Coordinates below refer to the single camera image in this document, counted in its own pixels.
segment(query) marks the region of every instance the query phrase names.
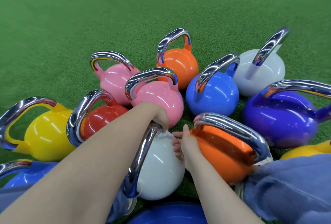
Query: kettlebell handle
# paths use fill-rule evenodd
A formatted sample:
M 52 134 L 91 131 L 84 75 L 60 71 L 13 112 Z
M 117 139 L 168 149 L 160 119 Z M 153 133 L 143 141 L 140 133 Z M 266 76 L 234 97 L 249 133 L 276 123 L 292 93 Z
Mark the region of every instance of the kettlebell handle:
M 185 40 L 184 48 L 186 45 L 191 45 L 191 36 L 188 33 L 187 29 L 185 28 L 175 29 L 174 31 L 167 34 L 158 45 L 156 60 L 159 64 L 164 63 L 164 53 L 167 50 L 167 47 L 180 37 L 184 37 Z
M 26 110 L 32 106 L 44 105 L 47 108 L 55 107 L 56 102 L 44 97 L 29 97 L 19 101 L 0 117 L 0 147 L 13 151 L 17 144 L 12 144 L 7 140 L 6 131 L 10 128 Z
M 288 79 L 275 82 L 266 87 L 261 95 L 265 98 L 271 98 L 273 95 L 282 91 L 300 91 L 319 97 L 331 99 L 331 85 L 323 84 L 312 80 Z
M 209 79 L 231 63 L 235 63 L 233 71 L 236 71 L 240 63 L 240 57 L 237 54 L 230 53 L 209 64 L 199 75 L 195 83 L 195 91 L 197 93 L 202 93 Z
M 161 129 L 162 126 L 152 121 L 149 124 L 140 142 L 138 151 L 129 168 L 129 172 L 127 173 L 124 179 L 123 193 L 127 198 L 135 198 L 139 195 L 139 192 L 137 190 L 139 174 L 143 166 L 144 160 L 146 158 L 146 155 L 148 153 L 148 150 L 151 147 L 151 143 L 156 133 Z
M 212 126 L 246 143 L 255 151 L 256 158 L 254 161 L 256 163 L 271 157 L 268 144 L 260 134 L 229 117 L 218 113 L 206 112 L 198 115 L 193 123 L 193 133 L 199 131 L 199 128 L 202 126 Z
M 100 66 L 97 64 L 99 60 L 113 60 L 123 64 L 129 71 L 133 71 L 135 66 L 122 54 L 115 51 L 98 51 L 93 53 L 90 59 L 90 65 L 94 71 L 98 71 Z
M 5 174 L 19 169 L 27 169 L 32 165 L 32 160 L 13 160 L 0 165 L 0 178 Z
M 135 87 L 139 85 L 139 83 L 148 82 L 161 76 L 167 77 L 169 81 L 172 81 L 173 86 L 178 83 L 177 75 L 171 69 L 167 67 L 154 67 L 149 70 L 139 72 L 128 79 L 125 85 L 126 97 L 128 100 L 133 101 L 137 96 Z
M 258 51 L 252 63 L 256 66 L 261 66 L 275 47 L 284 41 L 289 30 L 290 29 L 285 26 L 281 27 L 275 34 L 273 34 L 265 45 Z
M 89 92 L 83 99 L 78 103 L 77 107 L 71 113 L 68 122 L 67 122 L 67 137 L 70 143 L 73 146 L 78 147 L 84 140 L 81 135 L 81 124 L 87 113 L 91 110 L 92 106 L 99 99 L 103 99 L 103 101 L 108 106 L 117 105 L 116 100 L 113 96 L 100 89 L 93 90 Z

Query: green artificial turf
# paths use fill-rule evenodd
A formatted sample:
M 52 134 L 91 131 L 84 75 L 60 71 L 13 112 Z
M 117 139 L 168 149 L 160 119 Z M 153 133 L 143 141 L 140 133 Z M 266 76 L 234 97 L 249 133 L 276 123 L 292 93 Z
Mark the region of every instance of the green artificial turf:
M 140 70 L 155 66 L 156 49 L 167 33 L 185 27 L 200 71 L 230 52 L 261 47 L 280 27 L 290 36 L 279 50 L 287 79 L 311 79 L 331 84 L 331 0 L 0 0 L 0 113 L 30 97 L 52 98 L 73 109 L 84 95 L 99 88 L 89 66 L 92 53 L 113 50 Z M 183 40 L 169 48 L 180 47 Z M 309 96 L 316 107 L 327 99 Z M 241 98 L 231 116 L 240 121 Z M 33 109 L 13 127 L 23 139 L 28 123 L 42 110 Z M 185 107 L 180 130 L 192 125 Z M 330 137 L 324 123 L 313 142 Z M 279 150 L 273 150 L 275 158 Z M 0 150 L 0 163 L 28 157 Z M 174 198 L 197 197 L 189 176 Z M 139 200 L 137 209 L 146 207 Z

